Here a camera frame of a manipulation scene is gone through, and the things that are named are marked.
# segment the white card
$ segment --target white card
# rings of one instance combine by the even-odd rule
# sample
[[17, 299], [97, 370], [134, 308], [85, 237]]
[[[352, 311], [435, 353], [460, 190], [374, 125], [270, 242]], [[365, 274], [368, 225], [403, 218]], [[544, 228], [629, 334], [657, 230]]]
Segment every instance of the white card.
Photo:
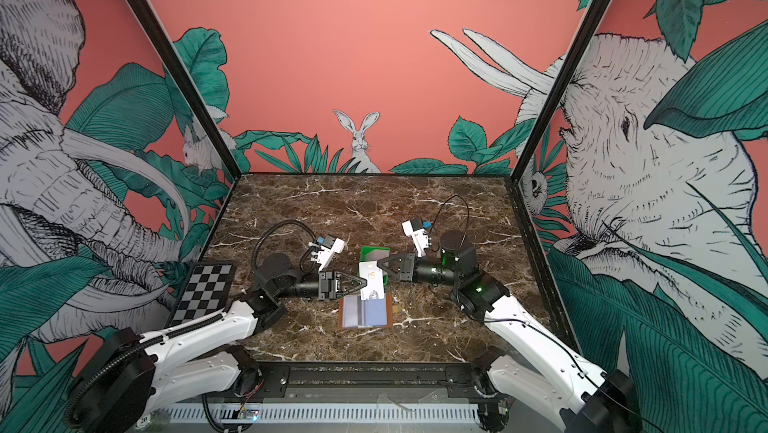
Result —
[[384, 298], [384, 272], [376, 266], [376, 260], [361, 261], [358, 266], [360, 278], [365, 278], [368, 284], [360, 289], [362, 299]]

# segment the rabbit face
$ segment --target rabbit face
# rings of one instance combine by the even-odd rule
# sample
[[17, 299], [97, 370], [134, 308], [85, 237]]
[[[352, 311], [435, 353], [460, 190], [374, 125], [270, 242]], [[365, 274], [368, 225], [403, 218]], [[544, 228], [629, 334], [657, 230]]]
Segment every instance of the rabbit face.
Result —
[[341, 126], [352, 133], [352, 151], [366, 151], [368, 150], [368, 142], [366, 141], [366, 130], [368, 130], [376, 121], [379, 121], [379, 112], [369, 113], [362, 121], [360, 130], [355, 127], [355, 122], [344, 112], [334, 110], [333, 113], [339, 118]]

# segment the table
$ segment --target table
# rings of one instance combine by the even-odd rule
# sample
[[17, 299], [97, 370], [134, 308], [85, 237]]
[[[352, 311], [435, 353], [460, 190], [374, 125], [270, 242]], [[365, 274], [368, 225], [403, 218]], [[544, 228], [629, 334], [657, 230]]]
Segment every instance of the table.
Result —
[[[344, 239], [347, 249], [334, 257], [330, 269], [356, 275], [363, 246], [388, 246], [393, 253], [413, 251], [402, 222], [414, 217], [431, 220], [440, 203], [453, 194], [469, 202], [468, 238], [477, 249], [480, 266], [548, 325], [503, 178], [245, 175], [222, 213], [204, 259], [235, 260], [237, 274], [230, 294], [239, 293], [253, 284], [250, 257], [262, 233], [283, 219], [299, 219], [319, 236]], [[463, 230], [465, 221], [464, 203], [454, 199], [438, 219], [433, 241], [447, 229]], [[283, 252], [298, 265], [308, 240], [302, 229], [284, 227], [264, 243], [260, 260]], [[511, 351], [498, 335], [467, 320], [444, 299], [447, 287], [432, 293], [425, 284], [390, 279], [385, 290], [394, 298], [392, 328], [339, 330], [337, 301], [284, 299], [283, 318], [241, 343], [263, 361], [472, 361], [490, 345]]]

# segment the checkerboard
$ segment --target checkerboard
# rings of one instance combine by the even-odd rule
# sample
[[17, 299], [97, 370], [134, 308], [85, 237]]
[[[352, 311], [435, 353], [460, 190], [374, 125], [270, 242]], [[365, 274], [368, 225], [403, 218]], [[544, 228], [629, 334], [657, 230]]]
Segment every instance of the checkerboard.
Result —
[[193, 265], [168, 328], [224, 308], [234, 276], [235, 265], [232, 263]]

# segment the brown marble tabletop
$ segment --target brown marble tabletop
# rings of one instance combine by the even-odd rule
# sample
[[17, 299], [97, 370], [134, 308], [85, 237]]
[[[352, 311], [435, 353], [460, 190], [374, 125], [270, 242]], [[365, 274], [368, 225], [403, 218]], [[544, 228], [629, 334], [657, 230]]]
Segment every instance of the brown marble tabletop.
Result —
[[[253, 284], [250, 257], [264, 231], [283, 219], [298, 219], [318, 236], [347, 242], [329, 269], [357, 274], [363, 246], [387, 246], [392, 253], [414, 250], [402, 222], [432, 220], [442, 201], [460, 194], [470, 207], [468, 238], [478, 262], [504, 283], [544, 325], [549, 316], [534, 281], [502, 178], [428, 178], [362, 175], [244, 176], [214, 232], [204, 259], [235, 260], [231, 295]], [[454, 199], [443, 209], [432, 238], [463, 230], [466, 208]], [[260, 261], [283, 252], [298, 265], [309, 236], [283, 227], [262, 246]], [[392, 328], [339, 330], [339, 302], [283, 299], [287, 313], [272, 328], [241, 343], [263, 361], [472, 361], [490, 345], [511, 351], [485, 326], [467, 320], [446, 300], [448, 287], [430, 292], [425, 284], [390, 279]]]

